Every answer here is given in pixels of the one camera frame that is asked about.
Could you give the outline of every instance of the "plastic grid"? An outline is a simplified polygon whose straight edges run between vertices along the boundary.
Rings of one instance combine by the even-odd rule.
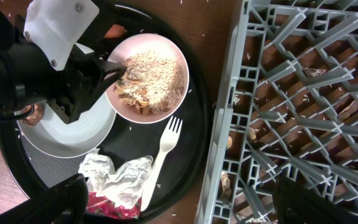
[[[315,8],[296,7],[301,1],[286,1],[288,5],[269,4],[270,1],[243,1],[244,7],[240,13],[234,15],[232,35],[227,43],[226,64],[224,66],[219,98],[214,117],[213,135],[211,137],[210,152],[208,156],[207,169],[204,177],[198,212],[195,223],[248,223],[253,221],[272,223],[269,217],[274,212],[271,199],[272,191],[262,186],[269,182],[275,182],[278,174],[284,173],[287,177],[296,181],[301,176],[307,189],[313,189],[317,195],[326,197],[335,204],[343,201],[353,201],[353,206],[348,209],[351,213],[358,215],[358,170],[349,166],[352,162],[358,162],[358,118],[350,123],[344,123],[338,119],[335,107],[343,99],[351,96],[358,104],[358,84],[351,84],[354,79],[355,69],[348,70],[345,64],[353,57],[358,57],[358,33],[351,34],[358,29],[358,12],[347,11],[351,6],[356,6],[358,1],[341,1],[341,10],[320,9],[324,4],[335,1],[315,1]],[[249,22],[253,15],[260,23]],[[285,22],[276,26],[277,14],[288,15]],[[299,25],[308,19],[308,29],[301,29]],[[329,23],[333,18],[341,18],[341,22],[333,27]],[[289,35],[305,36],[312,46],[300,55],[294,56],[283,46],[282,42]],[[241,65],[244,54],[246,36],[261,36],[260,54],[257,66]],[[338,62],[335,57],[329,56],[324,50],[337,40],[346,40],[355,52],[343,62]],[[266,71],[261,64],[262,52],[274,46],[279,54],[286,60],[275,68]],[[316,77],[307,77],[302,70],[299,60],[310,53],[317,51],[318,55],[329,66],[329,70]],[[276,81],[295,73],[301,82],[301,88],[292,94],[284,92],[276,84]],[[239,91],[236,86],[239,82],[250,83],[253,91]],[[255,104],[255,92],[262,85],[270,84],[279,98],[283,99],[276,105],[272,104],[267,110],[266,106],[259,108]],[[320,94],[319,89],[324,86],[341,84],[344,90],[339,98],[329,99],[328,96]],[[301,95],[304,90],[313,97],[319,110],[306,114],[296,110],[292,100]],[[244,113],[235,113],[233,110],[233,99],[237,96],[250,98],[248,110]],[[290,113],[279,113],[277,110],[285,106]],[[329,120],[321,119],[325,114]],[[267,142],[263,146],[253,147],[247,136],[252,126],[258,121],[263,121],[264,126],[275,137],[274,141]],[[274,127],[275,123],[293,123],[290,129],[283,134]],[[325,135],[317,137],[312,129],[326,131]],[[229,132],[241,133],[241,155],[239,159],[225,157],[226,143]],[[303,150],[291,153],[291,145],[287,144],[285,138],[294,131],[307,134],[311,144]],[[327,146],[338,136],[342,136],[349,147],[354,151],[351,157],[341,162],[333,162]],[[279,146],[285,154],[266,152],[273,146]],[[316,162],[307,159],[307,155],[321,153],[326,162]],[[284,162],[277,164],[275,159]],[[218,199],[219,182],[221,171],[227,172],[231,179],[232,195],[229,200]],[[346,190],[340,195],[335,195],[336,186],[342,183]],[[252,214],[241,215],[234,211],[236,200],[244,197],[247,199]]]

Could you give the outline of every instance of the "uncooked rice grain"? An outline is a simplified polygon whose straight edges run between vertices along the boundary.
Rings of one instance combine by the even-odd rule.
[[[184,89],[183,72],[173,59],[148,51],[129,57],[125,66],[128,69],[122,78],[124,93],[135,100],[148,101],[154,114],[164,113],[180,101]]]

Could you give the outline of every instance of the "wooden table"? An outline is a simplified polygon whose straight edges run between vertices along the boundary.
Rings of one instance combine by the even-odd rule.
[[[229,25],[235,1],[222,0],[127,0],[122,1],[158,16],[172,26],[200,60],[211,102],[216,101],[223,69]],[[0,0],[0,10],[14,22],[24,15],[31,0]],[[193,223],[204,170],[191,190],[169,211],[150,223]],[[0,152],[0,214],[27,200],[14,182]]]

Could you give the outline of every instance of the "black tray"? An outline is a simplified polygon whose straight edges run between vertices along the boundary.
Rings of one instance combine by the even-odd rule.
[[[158,178],[161,188],[155,189],[148,209],[138,220],[113,220],[97,215],[85,215],[84,220],[98,223],[143,223],[159,216],[184,196],[203,167],[203,156],[208,151],[211,131],[211,104],[198,61],[179,35],[163,21],[125,4],[117,4],[120,11],[118,24],[127,29],[125,37],[104,41],[106,52],[141,30],[157,33],[172,40],[183,52],[190,69],[190,85],[183,104],[174,113],[183,119],[181,136],[176,148],[164,162]],[[155,124],[131,123],[118,114],[107,138],[99,146],[100,153],[109,156],[117,169],[125,161],[146,155],[155,157],[159,140],[168,120]],[[74,159],[57,159],[34,148],[25,138],[17,138],[16,122],[0,123],[0,147],[13,178],[30,198],[42,194],[51,187],[78,172],[84,156]]]

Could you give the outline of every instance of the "bowl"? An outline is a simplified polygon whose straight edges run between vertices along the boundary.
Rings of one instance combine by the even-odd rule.
[[[96,148],[109,134],[116,117],[105,94],[70,124],[65,124],[48,104],[44,106],[44,116],[34,127],[22,121],[17,124],[35,148],[58,158],[82,156]]]
[[[113,50],[113,52],[108,58],[108,61],[124,64],[124,62],[130,56],[133,56],[135,54],[141,54],[150,50],[158,53],[163,57],[171,58],[179,64],[183,72],[183,94],[181,96],[181,99],[178,101],[178,103],[169,111],[164,112],[162,114],[150,113],[144,116],[138,114],[134,106],[127,106],[121,101],[119,101],[119,96],[114,93],[116,86],[111,85],[106,91],[106,95],[109,99],[111,106],[123,118],[139,124],[156,123],[173,114],[183,103],[189,85],[189,68],[187,66],[185,56],[171,40],[161,35],[157,35],[157,34],[134,35],[121,42]]]

